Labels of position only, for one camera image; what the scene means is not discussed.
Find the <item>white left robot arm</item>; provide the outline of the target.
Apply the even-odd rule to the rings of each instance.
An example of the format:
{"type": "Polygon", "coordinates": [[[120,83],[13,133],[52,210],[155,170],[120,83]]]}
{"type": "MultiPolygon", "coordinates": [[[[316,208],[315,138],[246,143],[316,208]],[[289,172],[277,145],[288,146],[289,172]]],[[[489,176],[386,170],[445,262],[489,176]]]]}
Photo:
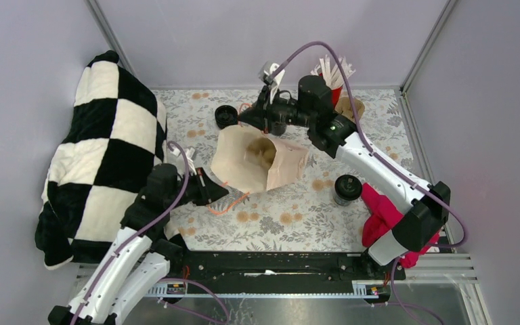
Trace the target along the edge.
{"type": "Polygon", "coordinates": [[[181,177],[174,165],[154,167],[93,275],[67,306],[52,309],[48,322],[123,324],[159,280],[182,272],[186,250],[165,236],[170,212],[187,203],[206,206],[228,193],[201,168],[181,177]]]}

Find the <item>single black coffee cup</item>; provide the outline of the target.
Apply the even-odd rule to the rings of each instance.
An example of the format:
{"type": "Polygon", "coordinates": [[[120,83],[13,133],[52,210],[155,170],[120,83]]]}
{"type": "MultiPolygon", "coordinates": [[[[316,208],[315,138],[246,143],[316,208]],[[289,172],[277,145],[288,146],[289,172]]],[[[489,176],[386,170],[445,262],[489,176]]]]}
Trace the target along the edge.
{"type": "Polygon", "coordinates": [[[333,194],[333,200],[336,204],[342,207],[349,206],[352,202],[357,200],[361,196],[361,191],[345,191],[342,189],[336,189],[333,194]]]}

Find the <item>single black lid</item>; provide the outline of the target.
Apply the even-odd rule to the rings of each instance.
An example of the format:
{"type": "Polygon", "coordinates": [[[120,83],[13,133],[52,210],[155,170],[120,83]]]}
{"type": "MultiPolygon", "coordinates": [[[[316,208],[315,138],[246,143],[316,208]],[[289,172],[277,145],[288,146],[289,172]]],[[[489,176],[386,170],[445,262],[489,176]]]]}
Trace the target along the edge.
{"type": "Polygon", "coordinates": [[[345,191],[360,190],[361,195],[363,191],[362,183],[360,182],[360,180],[356,176],[348,174],[341,175],[336,179],[334,183],[334,190],[336,189],[342,189],[345,191]]]}

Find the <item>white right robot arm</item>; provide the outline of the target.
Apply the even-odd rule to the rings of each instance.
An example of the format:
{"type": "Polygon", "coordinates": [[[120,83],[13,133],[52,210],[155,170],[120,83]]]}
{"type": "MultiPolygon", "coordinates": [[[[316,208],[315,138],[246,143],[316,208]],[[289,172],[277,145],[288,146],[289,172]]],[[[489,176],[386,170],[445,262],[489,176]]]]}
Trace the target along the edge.
{"type": "Polygon", "coordinates": [[[334,110],[332,92],[322,77],[301,78],[297,98],[271,97],[270,93],[269,86],[264,86],[238,120],[268,133],[275,123],[307,128],[317,149],[358,171],[403,214],[401,221],[366,250],[361,261],[365,276],[380,278],[392,260],[421,251],[446,224],[449,187],[442,182],[432,185],[409,173],[373,146],[359,125],[334,110]]]}

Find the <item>stack of black cups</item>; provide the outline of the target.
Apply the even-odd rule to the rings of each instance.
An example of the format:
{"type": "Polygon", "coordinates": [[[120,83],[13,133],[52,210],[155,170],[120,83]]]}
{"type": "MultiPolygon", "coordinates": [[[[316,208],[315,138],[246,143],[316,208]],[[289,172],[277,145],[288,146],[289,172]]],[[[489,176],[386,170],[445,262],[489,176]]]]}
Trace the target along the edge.
{"type": "Polygon", "coordinates": [[[271,126],[270,134],[274,136],[281,136],[286,132],[287,125],[283,123],[274,123],[271,126]]]}

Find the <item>tan paper bag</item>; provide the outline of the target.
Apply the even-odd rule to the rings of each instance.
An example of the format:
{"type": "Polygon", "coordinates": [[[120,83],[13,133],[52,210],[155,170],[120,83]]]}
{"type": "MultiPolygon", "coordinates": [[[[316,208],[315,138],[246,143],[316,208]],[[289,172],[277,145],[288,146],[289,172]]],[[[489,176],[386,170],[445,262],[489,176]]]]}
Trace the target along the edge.
{"type": "Polygon", "coordinates": [[[287,186],[303,177],[309,152],[306,148],[269,136],[251,126],[237,125],[220,129],[211,171],[228,189],[237,190],[242,196],[223,210],[208,207],[214,215],[222,215],[251,195],[266,193],[287,186]],[[274,163],[269,170],[260,166],[246,147],[259,137],[267,137],[276,146],[274,163]]]}

